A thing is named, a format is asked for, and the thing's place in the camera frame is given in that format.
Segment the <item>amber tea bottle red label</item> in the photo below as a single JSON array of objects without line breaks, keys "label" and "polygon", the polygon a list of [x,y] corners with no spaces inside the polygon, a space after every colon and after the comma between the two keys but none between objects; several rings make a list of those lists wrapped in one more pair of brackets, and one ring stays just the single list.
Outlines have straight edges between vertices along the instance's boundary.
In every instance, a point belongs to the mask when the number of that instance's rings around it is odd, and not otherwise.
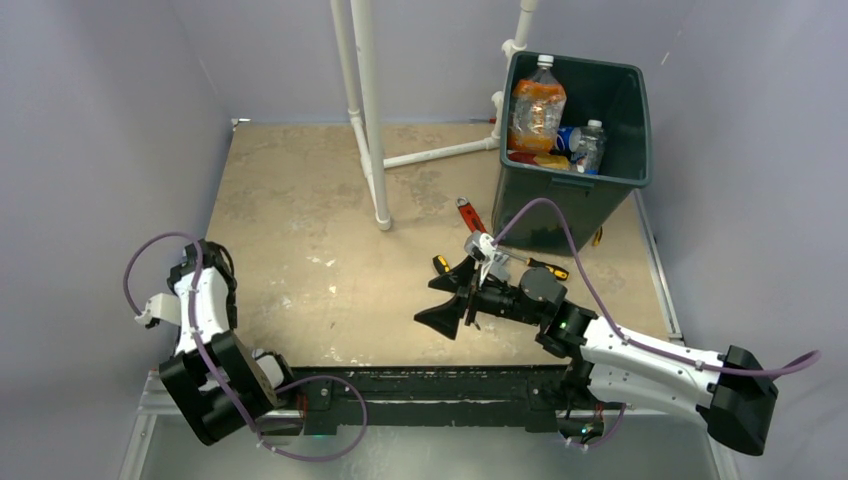
[{"label": "amber tea bottle red label", "polygon": [[565,171],[570,171],[572,169],[572,164],[566,156],[539,154],[534,156],[533,161],[536,165],[543,168]]}]

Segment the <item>orange label bottle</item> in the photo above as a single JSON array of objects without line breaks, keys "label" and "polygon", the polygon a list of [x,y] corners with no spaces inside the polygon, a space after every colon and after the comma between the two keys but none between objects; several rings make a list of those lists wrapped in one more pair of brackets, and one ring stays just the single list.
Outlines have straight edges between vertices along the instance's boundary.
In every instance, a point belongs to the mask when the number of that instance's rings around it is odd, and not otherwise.
[{"label": "orange label bottle", "polygon": [[547,153],[555,147],[567,93],[552,73],[554,62],[553,55],[538,55],[536,70],[513,89],[509,149]]}]

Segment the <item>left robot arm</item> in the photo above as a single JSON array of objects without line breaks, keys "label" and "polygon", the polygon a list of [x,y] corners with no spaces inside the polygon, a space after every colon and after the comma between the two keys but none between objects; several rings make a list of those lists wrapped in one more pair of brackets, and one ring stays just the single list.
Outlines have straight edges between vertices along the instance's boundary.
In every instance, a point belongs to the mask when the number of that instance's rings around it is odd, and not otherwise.
[{"label": "left robot arm", "polygon": [[232,258],[215,242],[185,246],[162,297],[166,320],[180,327],[160,380],[190,428],[213,445],[297,399],[298,382],[282,355],[252,351],[237,337],[237,281]]}]

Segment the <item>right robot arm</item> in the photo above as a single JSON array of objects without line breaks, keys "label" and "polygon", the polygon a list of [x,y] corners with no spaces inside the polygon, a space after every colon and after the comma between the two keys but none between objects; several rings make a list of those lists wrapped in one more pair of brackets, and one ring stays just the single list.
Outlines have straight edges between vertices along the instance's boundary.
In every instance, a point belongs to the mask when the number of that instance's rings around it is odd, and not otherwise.
[{"label": "right robot arm", "polygon": [[569,362],[561,392],[573,407],[644,407],[702,426],[738,453],[764,452],[778,389],[743,348],[691,349],[613,327],[608,318],[569,301],[565,285],[544,263],[531,264],[510,285],[483,279],[468,256],[428,286],[452,297],[414,319],[450,340],[479,313],[537,328],[543,350]]}]

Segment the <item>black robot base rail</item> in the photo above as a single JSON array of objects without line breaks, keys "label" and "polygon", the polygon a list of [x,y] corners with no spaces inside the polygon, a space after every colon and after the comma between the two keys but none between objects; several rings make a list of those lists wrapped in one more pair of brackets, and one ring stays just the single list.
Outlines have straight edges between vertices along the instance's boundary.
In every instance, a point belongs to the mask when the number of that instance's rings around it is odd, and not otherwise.
[{"label": "black robot base rail", "polygon": [[273,415],[307,435],[340,426],[513,427],[593,440],[620,406],[590,396],[568,365],[297,367],[305,383],[280,396]]}]

